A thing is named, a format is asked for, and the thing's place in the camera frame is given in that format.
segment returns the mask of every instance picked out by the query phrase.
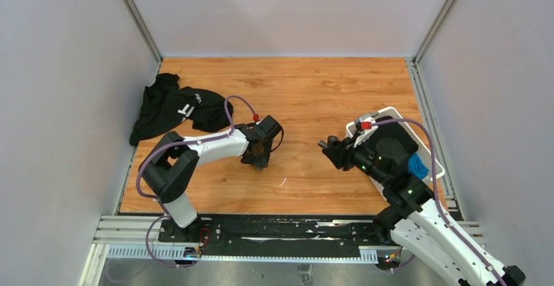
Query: gray wall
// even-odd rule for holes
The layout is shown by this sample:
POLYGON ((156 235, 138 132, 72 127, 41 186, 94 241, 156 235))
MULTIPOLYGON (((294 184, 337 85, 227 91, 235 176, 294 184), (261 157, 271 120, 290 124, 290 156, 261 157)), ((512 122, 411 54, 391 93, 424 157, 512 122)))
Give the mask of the gray wall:
POLYGON ((488 248, 551 285, 554 0, 459 0, 421 64, 458 195, 488 248))
POLYGON ((155 63, 121 0, 0 0, 0 284, 76 285, 155 63))
POLYGON ((445 0, 134 0, 164 56, 412 56, 445 0))

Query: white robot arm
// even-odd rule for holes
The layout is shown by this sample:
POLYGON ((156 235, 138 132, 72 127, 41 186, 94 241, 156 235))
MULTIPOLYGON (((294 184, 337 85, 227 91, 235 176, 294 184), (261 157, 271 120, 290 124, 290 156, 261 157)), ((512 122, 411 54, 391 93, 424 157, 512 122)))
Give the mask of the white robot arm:
POLYGON ((437 204, 427 185, 408 172, 409 155, 398 140, 380 138, 374 150, 363 144, 377 126, 399 121, 376 122, 374 116, 366 114, 346 125, 344 140, 329 136, 319 145, 337 169, 357 167, 370 176, 390 203, 374 219, 381 241, 409 249, 451 285, 522 285, 525 275, 518 267, 506 267, 486 252, 437 204))
POLYGON ((271 116, 200 137, 181 137, 173 131, 160 140, 151 154, 163 146, 175 147, 155 155, 144 168, 142 177, 173 221, 184 228, 197 218, 185 192, 194 170, 224 157, 239 156, 242 163, 261 170, 269 163, 273 139, 278 133, 283 133, 283 129, 271 116), (169 164, 169 157, 176 159, 173 165, 169 164))

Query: purple cable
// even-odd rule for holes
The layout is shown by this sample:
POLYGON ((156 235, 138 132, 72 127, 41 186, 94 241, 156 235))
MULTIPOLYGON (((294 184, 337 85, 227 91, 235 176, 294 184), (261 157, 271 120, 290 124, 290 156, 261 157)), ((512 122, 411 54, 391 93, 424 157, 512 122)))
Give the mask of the purple cable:
POLYGON ((248 103, 248 101, 246 101, 243 97, 240 97, 238 95, 230 95, 227 98, 225 98, 225 103, 223 104, 223 108, 225 109, 225 114, 227 115, 227 118, 229 119, 229 124, 231 124, 231 131, 229 131, 229 135, 232 134, 233 131, 235 131, 235 123, 233 123, 233 118, 231 117, 231 113, 229 113, 229 107, 227 106, 227 103, 229 102, 229 99, 232 99, 232 98, 236 98, 236 99, 239 99, 242 102, 244 102, 244 104, 246 104, 248 106, 248 108, 250 108, 250 110, 252 111, 252 114, 256 115, 256 111, 254 110, 252 105, 250 105, 250 103, 248 103))
POLYGON ((148 227, 148 230, 146 231, 146 250, 148 251, 148 254, 152 258, 152 260, 154 260, 158 264, 161 264, 161 265, 166 266, 168 268, 189 268, 189 267, 193 266, 194 264, 196 264, 196 262, 194 262, 193 264, 169 264, 167 262, 163 262, 162 260, 158 259, 154 255, 154 253, 150 249, 150 244, 148 243, 148 237, 150 236, 150 232, 152 232, 152 229, 154 228, 154 225, 162 219, 170 219, 170 217, 168 215, 162 215, 162 216, 158 217, 156 220, 154 220, 154 222, 152 222, 152 224, 150 224, 150 227, 148 227))
MULTIPOLYGON (((431 140, 431 135, 429 134, 429 132, 427 131, 425 126, 423 126, 420 122, 414 121, 413 119, 409 119, 409 118, 387 119, 387 120, 384 120, 384 121, 378 121, 376 123, 373 123, 372 126, 380 126, 380 125, 386 125, 386 124, 390 124, 390 123, 399 123, 401 121, 417 125, 419 128, 421 128, 423 130, 423 132, 425 133, 425 136, 427 136, 427 140, 429 141, 429 149, 431 150, 431 162, 432 162, 431 163, 431 180, 432 180, 432 184, 433 184, 434 203, 436 204, 436 208, 438 210, 438 213, 440 214, 440 217, 443 219, 443 221, 446 223, 446 225, 450 225, 450 221, 448 220, 448 218, 446 217, 446 214, 444 214, 444 212, 442 211, 442 207, 440 206, 440 199, 438 197, 438 187, 437 187, 437 181, 436 181, 436 164, 435 164, 436 160, 435 160, 435 154, 434 154, 434 146, 433 146, 433 143, 432 143, 432 140, 431 140)), ((458 236, 458 238, 460 238, 469 247, 469 249, 471 249, 477 255, 477 257, 479 257, 481 262, 483 262, 486 267, 492 266, 492 264, 487 260, 487 258, 485 258, 485 256, 482 255, 477 250, 477 248, 475 248, 475 246, 473 246, 469 242, 469 240, 467 240, 456 228, 454 228, 452 226, 450 226, 449 228, 456 234, 456 236, 458 236)), ((413 260, 413 259, 410 258, 410 260, 406 261, 405 265, 407 265, 409 262, 411 262, 411 260, 413 260)), ((500 284, 502 286, 507 286, 506 282, 504 282, 504 280, 502 279, 502 276, 500 276, 500 274, 495 269, 492 270, 492 273, 498 279, 498 281, 500 282, 500 284)))
POLYGON ((395 271, 401 270, 401 269, 407 267, 408 264, 412 263, 412 261, 415 260, 415 259, 416 259, 416 255, 412 255, 406 262, 400 264, 400 266, 398 268, 396 268, 395 271))
POLYGON ((105 272, 104 272, 104 276, 106 276, 106 279, 110 281, 110 283, 114 283, 114 284, 119 284, 119 283, 125 283, 125 282, 128 282, 128 281, 131 281, 132 279, 134 279, 135 277, 141 275, 144 270, 150 266, 150 262, 147 263, 143 268, 141 268, 137 273, 134 273, 133 275, 131 275, 131 277, 129 278, 125 278, 125 279, 115 279, 112 277, 112 275, 110 274, 110 263, 113 262, 113 261, 108 261, 106 263, 106 268, 105 268, 105 272))

